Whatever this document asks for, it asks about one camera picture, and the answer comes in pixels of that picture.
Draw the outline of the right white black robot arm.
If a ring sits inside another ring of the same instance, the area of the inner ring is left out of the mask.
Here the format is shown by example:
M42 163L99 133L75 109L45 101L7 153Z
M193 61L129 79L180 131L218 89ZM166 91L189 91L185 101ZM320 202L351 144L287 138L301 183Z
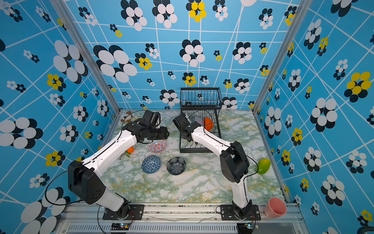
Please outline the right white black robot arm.
M174 118L173 123L183 139L199 143L218 156L222 174L231 182L234 213L239 219L247 217L252 208L246 182L250 163L242 145L219 138L198 122L190 122L184 113Z

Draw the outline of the lilac plastic bowl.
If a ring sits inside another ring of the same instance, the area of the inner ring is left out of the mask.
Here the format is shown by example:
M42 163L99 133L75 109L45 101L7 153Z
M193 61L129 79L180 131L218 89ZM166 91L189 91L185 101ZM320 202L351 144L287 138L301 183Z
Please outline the lilac plastic bowl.
M199 116L196 116L196 117L194 118L194 120L195 120L198 124L200 124L201 126L204 126L204 118L201 118L201 117L199 117Z

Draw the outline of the red white patterned bowl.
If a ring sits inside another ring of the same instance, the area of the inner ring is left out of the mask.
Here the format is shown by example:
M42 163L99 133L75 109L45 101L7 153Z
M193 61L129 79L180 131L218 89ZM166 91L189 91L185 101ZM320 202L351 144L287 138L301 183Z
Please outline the red white patterned bowl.
M165 151L166 147L166 140L155 140L148 145L148 150L153 154L160 154L161 152Z

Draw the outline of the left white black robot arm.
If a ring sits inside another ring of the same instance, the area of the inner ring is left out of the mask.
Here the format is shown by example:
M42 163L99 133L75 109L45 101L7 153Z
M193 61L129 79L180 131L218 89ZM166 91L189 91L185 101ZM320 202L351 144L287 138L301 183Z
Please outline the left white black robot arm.
M146 110L143 117L131 121L108 144L85 160L70 163L68 189L87 204L97 204L121 218L129 213L129 201L108 189L101 177L109 166L129 148L144 140L163 140L169 137L166 127L160 127L159 112Z

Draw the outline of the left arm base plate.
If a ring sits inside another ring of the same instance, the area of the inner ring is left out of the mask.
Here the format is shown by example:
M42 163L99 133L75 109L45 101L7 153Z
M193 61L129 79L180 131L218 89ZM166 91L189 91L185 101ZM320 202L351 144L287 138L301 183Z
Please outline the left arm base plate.
M141 220L144 207L139 204L125 204L116 212L105 208L103 220Z

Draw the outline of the orange plastic bowl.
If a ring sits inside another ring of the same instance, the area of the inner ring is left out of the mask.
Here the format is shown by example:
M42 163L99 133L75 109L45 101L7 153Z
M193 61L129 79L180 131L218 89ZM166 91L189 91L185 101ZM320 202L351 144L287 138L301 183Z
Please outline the orange plastic bowl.
M214 124L213 124L213 121L212 119L208 118L208 117L205 117L204 118L204 128L207 130L207 131L211 131L214 127Z

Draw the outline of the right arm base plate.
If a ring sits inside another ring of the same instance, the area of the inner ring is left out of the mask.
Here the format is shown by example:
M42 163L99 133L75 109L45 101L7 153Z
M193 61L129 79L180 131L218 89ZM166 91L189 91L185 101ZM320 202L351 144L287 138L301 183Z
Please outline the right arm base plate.
M239 208L235 204L222 204L218 207L217 212L221 215L223 221L259 221L262 219L257 205L248 204L244 208Z

